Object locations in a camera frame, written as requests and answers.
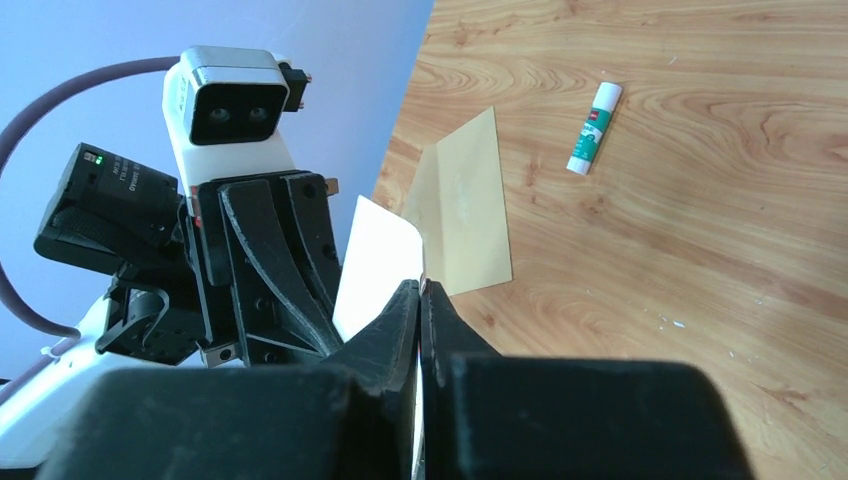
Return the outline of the white letter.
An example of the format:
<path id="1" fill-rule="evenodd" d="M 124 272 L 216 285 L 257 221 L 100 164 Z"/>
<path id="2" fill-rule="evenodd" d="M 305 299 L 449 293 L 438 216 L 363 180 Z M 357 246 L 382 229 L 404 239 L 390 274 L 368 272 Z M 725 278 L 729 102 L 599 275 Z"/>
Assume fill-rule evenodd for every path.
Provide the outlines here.
<path id="1" fill-rule="evenodd" d="M 416 227 L 358 197 L 332 315 L 341 339 L 351 340 L 382 312 L 401 282 L 419 280 L 423 272 Z"/>

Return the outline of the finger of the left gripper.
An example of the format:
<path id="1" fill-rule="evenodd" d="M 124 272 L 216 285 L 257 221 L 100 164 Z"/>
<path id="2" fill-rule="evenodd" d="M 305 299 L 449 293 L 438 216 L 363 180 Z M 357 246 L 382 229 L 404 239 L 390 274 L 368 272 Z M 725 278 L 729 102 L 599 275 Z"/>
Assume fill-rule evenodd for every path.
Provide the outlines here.
<path id="1" fill-rule="evenodd" d="M 341 337 L 308 284 L 286 180 L 219 189 L 244 358 L 327 358 Z"/>
<path id="2" fill-rule="evenodd" d="M 315 173 L 286 178 L 291 210 L 309 272 L 308 284 L 328 318 L 332 317 L 341 276 L 325 179 Z"/>

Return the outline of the brown paper envelope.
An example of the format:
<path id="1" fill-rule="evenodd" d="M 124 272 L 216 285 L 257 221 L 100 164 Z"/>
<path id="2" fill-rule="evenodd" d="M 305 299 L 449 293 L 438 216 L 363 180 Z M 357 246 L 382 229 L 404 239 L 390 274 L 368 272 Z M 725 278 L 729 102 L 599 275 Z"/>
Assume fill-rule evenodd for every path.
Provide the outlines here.
<path id="1" fill-rule="evenodd" d="M 447 294 L 512 280 L 494 108 L 422 149 L 401 216 L 421 234 L 425 276 Z"/>

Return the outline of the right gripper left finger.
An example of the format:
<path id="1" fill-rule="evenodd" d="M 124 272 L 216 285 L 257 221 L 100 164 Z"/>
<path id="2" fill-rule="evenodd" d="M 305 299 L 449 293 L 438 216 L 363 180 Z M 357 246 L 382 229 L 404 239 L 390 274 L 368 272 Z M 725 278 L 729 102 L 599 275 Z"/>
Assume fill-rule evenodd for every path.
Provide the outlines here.
<path id="1" fill-rule="evenodd" d="M 41 479 L 409 479 L 419 285 L 309 366 L 123 369 L 84 396 Z"/>

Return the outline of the green white glue stick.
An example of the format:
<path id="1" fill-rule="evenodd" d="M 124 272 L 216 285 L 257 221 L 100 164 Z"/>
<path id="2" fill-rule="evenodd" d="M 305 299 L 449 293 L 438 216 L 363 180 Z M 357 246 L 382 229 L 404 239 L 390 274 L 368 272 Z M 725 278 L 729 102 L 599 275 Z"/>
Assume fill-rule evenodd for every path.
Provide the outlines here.
<path id="1" fill-rule="evenodd" d="M 599 85 L 567 162 L 568 171 L 579 175 L 589 173 L 622 91 L 623 88 L 615 83 L 602 82 Z"/>

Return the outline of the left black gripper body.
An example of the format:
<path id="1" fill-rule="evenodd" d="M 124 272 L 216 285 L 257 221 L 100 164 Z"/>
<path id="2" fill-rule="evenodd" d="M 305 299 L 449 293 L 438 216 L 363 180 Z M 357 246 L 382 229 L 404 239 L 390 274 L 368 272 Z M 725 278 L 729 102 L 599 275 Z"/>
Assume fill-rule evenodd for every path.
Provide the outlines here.
<path id="1" fill-rule="evenodd" d="M 231 293 L 232 270 L 218 191 L 232 183 L 250 180 L 286 180 L 304 170 L 254 174 L 213 180 L 192 189 L 190 205 L 194 217 L 185 221 L 190 262 L 195 270 L 198 293 L 206 328 L 206 351 L 233 347 L 235 357 L 246 366 L 273 364 L 314 364 L 325 358 L 244 358 L 238 339 Z"/>

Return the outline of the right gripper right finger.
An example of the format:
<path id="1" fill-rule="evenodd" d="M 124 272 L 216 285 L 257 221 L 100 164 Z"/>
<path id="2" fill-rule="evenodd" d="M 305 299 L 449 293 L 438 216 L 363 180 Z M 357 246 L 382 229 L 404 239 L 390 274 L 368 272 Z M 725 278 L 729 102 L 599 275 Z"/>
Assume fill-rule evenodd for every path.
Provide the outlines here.
<path id="1" fill-rule="evenodd" d="M 700 369 L 656 360 L 499 354 L 444 288 L 421 294 L 429 479 L 750 479 Z"/>

